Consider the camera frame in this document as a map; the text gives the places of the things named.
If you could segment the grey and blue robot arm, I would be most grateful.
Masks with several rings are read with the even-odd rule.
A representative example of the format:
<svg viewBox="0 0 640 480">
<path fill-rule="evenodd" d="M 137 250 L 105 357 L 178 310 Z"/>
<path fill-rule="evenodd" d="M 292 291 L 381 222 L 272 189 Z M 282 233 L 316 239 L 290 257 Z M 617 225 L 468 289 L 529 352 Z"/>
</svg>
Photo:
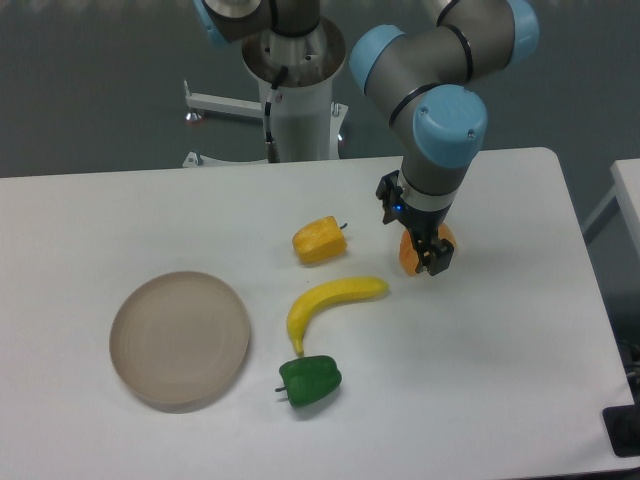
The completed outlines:
<svg viewBox="0 0 640 480">
<path fill-rule="evenodd" d="M 317 1 L 198 1 L 208 40 L 240 42 L 260 89 L 267 159 L 324 159 L 331 87 L 348 66 L 405 147 L 376 190 L 385 222 L 408 231 L 417 272 L 446 270 L 454 245 L 439 231 L 484 142 L 488 114 L 471 81 L 529 57 L 539 42 L 525 1 L 430 1 L 433 28 L 408 36 L 380 25 L 348 47 Z"/>
</svg>

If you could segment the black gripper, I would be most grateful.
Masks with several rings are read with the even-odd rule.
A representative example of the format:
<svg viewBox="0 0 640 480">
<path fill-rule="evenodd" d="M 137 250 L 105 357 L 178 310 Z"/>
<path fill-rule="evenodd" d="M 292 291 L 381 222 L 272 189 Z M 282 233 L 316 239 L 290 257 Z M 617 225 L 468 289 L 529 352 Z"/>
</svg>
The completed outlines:
<svg viewBox="0 0 640 480">
<path fill-rule="evenodd" d="M 450 207 L 425 211 L 411 206 L 400 196 L 394 197 L 391 205 L 396 219 L 408 230 L 410 274 L 418 275 L 425 268 L 431 276 L 446 271 L 456 247 L 449 239 L 443 238 L 438 230 Z"/>
</svg>

